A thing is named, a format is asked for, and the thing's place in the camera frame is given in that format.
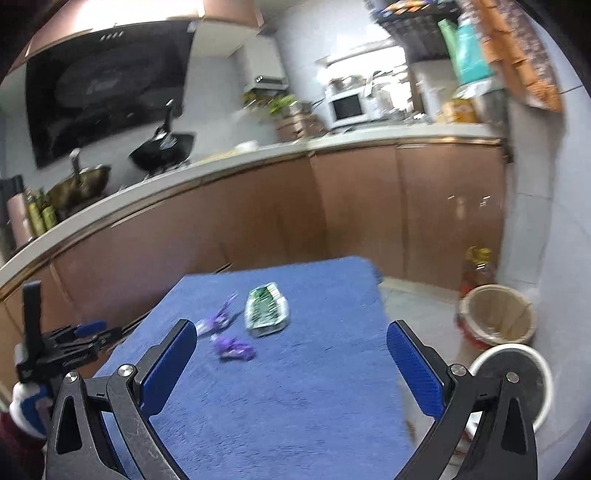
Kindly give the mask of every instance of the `black range hood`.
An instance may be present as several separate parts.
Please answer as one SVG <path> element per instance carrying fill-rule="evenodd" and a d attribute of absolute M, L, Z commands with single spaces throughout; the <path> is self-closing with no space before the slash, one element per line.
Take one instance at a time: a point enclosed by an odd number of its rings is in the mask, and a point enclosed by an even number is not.
<path fill-rule="evenodd" d="M 158 122 L 170 99 L 179 116 L 194 34 L 189 24 L 162 21 L 92 32 L 31 58 L 26 99 L 37 165 Z"/>

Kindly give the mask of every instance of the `glove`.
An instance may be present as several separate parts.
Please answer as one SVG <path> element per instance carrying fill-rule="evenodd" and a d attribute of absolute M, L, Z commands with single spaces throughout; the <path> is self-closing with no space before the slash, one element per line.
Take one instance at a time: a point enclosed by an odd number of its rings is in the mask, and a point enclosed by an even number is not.
<path fill-rule="evenodd" d="M 44 440 L 51 424 L 49 410 L 52 405 L 45 385 L 17 383 L 12 389 L 12 403 L 8 410 L 19 429 L 33 438 Z"/>

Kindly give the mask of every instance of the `pan handle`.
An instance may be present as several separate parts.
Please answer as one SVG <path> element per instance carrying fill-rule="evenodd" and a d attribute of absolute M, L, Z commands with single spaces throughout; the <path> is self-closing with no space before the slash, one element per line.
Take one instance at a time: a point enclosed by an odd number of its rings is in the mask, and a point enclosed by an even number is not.
<path fill-rule="evenodd" d="M 168 134 L 173 130 L 173 107 L 174 100 L 171 99 L 166 104 L 166 117 L 164 118 L 164 125 L 162 126 L 162 129 Z"/>

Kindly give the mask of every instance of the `trash bin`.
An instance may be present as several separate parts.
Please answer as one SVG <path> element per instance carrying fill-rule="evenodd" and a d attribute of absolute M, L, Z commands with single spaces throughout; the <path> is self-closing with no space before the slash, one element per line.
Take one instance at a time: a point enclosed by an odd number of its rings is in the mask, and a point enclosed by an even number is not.
<path fill-rule="evenodd" d="M 458 311 L 458 326 L 480 350 L 505 343 L 529 343 L 535 332 L 531 302 L 513 288 L 475 288 L 461 299 Z"/>

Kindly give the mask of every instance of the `black wok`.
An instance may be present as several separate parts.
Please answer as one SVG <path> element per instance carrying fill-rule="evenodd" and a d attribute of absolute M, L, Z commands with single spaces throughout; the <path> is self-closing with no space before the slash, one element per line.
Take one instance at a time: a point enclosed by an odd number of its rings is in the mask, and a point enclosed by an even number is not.
<path fill-rule="evenodd" d="M 166 107 L 164 124 L 156 129 L 150 140 L 129 155 L 138 168 L 149 173 L 155 173 L 186 160 L 195 143 L 194 134 L 171 132 L 173 101 L 170 100 Z"/>

